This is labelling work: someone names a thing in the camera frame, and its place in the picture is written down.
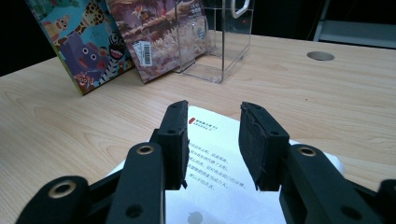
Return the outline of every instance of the metal bolt hole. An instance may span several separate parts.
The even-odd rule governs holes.
[[[137,153],[140,155],[148,155],[154,151],[154,147],[144,146],[137,149]]]
[[[76,183],[71,180],[62,181],[49,190],[49,196],[53,199],[62,198],[72,193],[76,186]]]

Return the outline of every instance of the barcode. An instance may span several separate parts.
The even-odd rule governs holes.
[[[147,41],[142,41],[140,44],[143,46],[142,50],[142,65],[143,66],[152,66],[151,60],[151,44]]]

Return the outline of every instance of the red printed logo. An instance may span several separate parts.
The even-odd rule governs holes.
[[[191,118],[191,119],[189,120],[189,124],[194,123],[194,121],[195,121],[195,118]]]

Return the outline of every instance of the barcode sticker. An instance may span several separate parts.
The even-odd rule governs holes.
[[[140,65],[152,66],[151,43],[148,41],[140,41],[140,48],[142,52]]]
[[[137,59],[139,60],[139,62],[142,62],[142,47],[140,45],[140,41],[136,41],[132,44],[132,46],[134,47],[134,52],[137,55]]]

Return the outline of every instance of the light wood tabletop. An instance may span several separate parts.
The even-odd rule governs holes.
[[[347,179],[377,190],[396,178],[395,50],[253,36],[221,84],[176,73],[143,84],[133,69],[85,96],[53,58],[0,77],[0,222],[54,178],[102,179],[180,100],[233,119],[243,101],[261,105],[291,139],[337,156]]]

